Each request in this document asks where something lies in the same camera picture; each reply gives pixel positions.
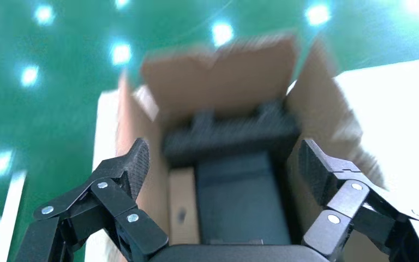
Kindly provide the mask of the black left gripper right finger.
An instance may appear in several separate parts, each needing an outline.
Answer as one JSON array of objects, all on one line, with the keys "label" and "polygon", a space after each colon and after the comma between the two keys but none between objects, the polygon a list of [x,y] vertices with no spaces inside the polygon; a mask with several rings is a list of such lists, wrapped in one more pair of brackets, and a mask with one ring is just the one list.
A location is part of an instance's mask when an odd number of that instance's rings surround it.
[{"label": "black left gripper right finger", "polygon": [[419,210],[376,186],[351,161],[328,156],[311,139],[301,142],[298,167],[322,211],[304,246],[336,261],[353,231],[389,261],[419,261]]}]

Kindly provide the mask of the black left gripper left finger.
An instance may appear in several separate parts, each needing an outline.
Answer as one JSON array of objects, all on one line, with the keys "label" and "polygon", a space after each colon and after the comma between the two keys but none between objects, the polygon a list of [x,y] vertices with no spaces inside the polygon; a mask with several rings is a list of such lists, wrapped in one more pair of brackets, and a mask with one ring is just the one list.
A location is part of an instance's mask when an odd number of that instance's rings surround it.
[{"label": "black left gripper left finger", "polygon": [[16,261],[72,261],[100,230],[127,261],[149,261],[169,244],[136,202],[149,167],[149,145],[142,138],[125,155],[103,160],[80,186],[35,210]]}]

